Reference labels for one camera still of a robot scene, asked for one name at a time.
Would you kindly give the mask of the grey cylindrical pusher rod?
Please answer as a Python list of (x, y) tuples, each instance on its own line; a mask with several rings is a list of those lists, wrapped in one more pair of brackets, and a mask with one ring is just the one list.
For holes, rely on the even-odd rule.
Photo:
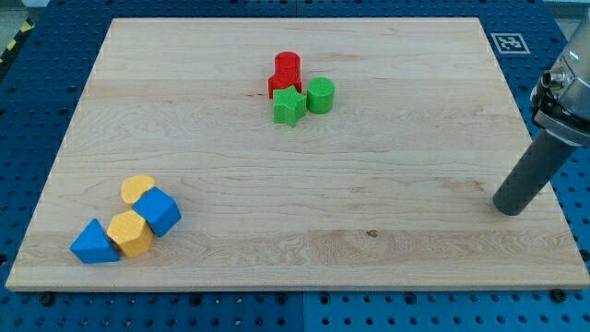
[(576, 149), (546, 129), (539, 131), (494, 194), (494, 206), (505, 215), (519, 215)]

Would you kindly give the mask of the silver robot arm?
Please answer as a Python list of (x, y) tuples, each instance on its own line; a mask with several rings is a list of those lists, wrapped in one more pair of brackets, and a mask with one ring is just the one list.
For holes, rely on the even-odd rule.
[(576, 149), (589, 145), (589, 17), (531, 92), (540, 131), (493, 196), (503, 214), (520, 214)]

